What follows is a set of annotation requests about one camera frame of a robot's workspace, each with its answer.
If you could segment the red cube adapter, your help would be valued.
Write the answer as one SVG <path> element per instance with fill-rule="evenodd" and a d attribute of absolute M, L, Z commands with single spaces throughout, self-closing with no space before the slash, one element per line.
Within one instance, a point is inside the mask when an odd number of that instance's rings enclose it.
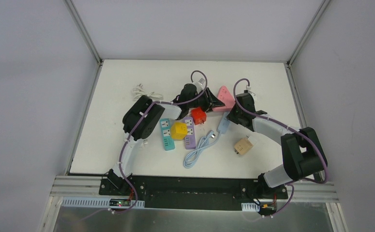
<path fill-rule="evenodd" d="M 191 117 L 195 125 L 203 124 L 207 120 L 206 113 L 200 107 L 191 110 Z"/>

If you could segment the pink triangular power socket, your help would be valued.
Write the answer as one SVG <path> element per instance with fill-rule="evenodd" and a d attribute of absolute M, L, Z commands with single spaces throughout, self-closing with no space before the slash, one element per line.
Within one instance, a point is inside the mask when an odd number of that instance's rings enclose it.
<path fill-rule="evenodd" d="M 226 86 L 221 86 L 217 99 L 223 102 L 225 105 L 221 107 L 214 107 L 214 112 L 230 112 L 235 105 L 235 99 Z"/>

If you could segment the light blue power strip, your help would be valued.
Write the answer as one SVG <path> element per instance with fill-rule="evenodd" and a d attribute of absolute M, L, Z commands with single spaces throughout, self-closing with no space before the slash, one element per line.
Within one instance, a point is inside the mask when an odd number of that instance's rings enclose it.
<path fill-rule="evenodd" d="M 230 124 L 230 121 L 227 119 L 228 114 L 229 114 L 229 112 L 223 113 L 222 119 L 221 119 L 221 121 L 218 125 L 217 131 L 220 134 L 225 134 L 228 130 L 228 127 L 229 127 L 229 124 Z"/>

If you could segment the white cube adapter with picture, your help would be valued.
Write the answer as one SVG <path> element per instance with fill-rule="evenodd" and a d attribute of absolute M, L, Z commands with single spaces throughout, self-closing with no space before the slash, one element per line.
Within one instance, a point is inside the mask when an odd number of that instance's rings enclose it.
<path fill-rule="evenodd" d="M 149 140 L 148 139 L 144 139 L 141 144 L 140 144 L 140 148 L 144 149 L 148 146 L 149 144 Z"/>

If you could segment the white plug adapter small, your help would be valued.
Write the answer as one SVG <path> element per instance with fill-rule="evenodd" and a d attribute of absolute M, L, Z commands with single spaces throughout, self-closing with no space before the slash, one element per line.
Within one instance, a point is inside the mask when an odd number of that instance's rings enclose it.
<path fill-rule="evenodd" d="M 246 138 L 249 141 L 249 143 L 253 146 L 256 145 L 258 142 L 258 139 L 253 135 L 247 135 Z"/>

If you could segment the yellow cube adapter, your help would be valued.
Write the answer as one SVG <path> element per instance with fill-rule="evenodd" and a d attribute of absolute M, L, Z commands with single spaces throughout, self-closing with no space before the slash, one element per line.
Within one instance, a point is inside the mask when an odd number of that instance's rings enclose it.
<path fill-rule="evenodd" d="M 170 136 L 174 140 L 183 140 L 187 133 L 187 125 L 183 122 L 175 122 L 170 128 Z"/>

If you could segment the purple power strip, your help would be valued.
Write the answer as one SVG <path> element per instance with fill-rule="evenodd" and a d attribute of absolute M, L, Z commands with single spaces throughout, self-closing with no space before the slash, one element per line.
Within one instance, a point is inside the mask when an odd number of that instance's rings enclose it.
<path fill-rule="evenodd" d="M 195 140 L 195 125 L 192 117 L 185 117 L 183 119 L 184 123 L 187 126 L 187 135 L 184 138 L 185 148 L 187 150 L 196 149 L 196 140 Z"/>

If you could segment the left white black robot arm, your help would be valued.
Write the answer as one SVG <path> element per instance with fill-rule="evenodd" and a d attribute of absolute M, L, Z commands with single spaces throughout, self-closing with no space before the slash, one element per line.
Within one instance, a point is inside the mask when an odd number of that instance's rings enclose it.
<path fill-rule="evenodd" d="M 161 119 L 181 120 L 194 110 L 207 113 L 224 106 L 225 103 L 207 85 L 193 83 L 185 84 L 171 102 L 155 101 L 147 94 L 141 95 L 123 117 L 124 145 L 118 161 L 107 173 L 105 189 L 112 189 L 120 196 L 132 189 L 129 181 L 132 174 L 132 152 L 152 134 Z"/>

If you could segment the beige cube adapter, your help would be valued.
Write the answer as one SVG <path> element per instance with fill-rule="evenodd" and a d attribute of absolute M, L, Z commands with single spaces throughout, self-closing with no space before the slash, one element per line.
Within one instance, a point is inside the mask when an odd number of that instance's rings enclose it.
<path fill-rule="evenodd" d="M 253 144 L 248 138 L 242 138 L 234 145 L 234 151 L 238 155 L 245 155 L 248 153 L 252 148 Z"/>

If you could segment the teal power strip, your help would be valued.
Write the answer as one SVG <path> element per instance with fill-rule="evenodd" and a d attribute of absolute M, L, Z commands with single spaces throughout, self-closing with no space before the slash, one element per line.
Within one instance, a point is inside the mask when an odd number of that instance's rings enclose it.
<path fill-rule="evenodd" d="M 164 142 L 164 150 L 170 151 L 175 149 L 174 140 L 171 138 L 171 127 L 170 120 L 168 118 L 160 119 L 160 128 L 162 133 L 162 138 Z"/>

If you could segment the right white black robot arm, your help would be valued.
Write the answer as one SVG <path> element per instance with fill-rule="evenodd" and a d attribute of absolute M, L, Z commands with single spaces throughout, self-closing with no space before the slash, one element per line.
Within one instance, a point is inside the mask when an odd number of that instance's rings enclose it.
<path fill-rule="evenodd" d="M 262 134 L 281 146 L 283 163 L 258 176 L 257 193 L 269 198 L 276 188 L 325 171 L 328 162 L 318 136 L 310 127 L 295 129 L 255 109 L 249 92 L 235 96 L 235 105 L 227 119 L 252 132 Z"/>

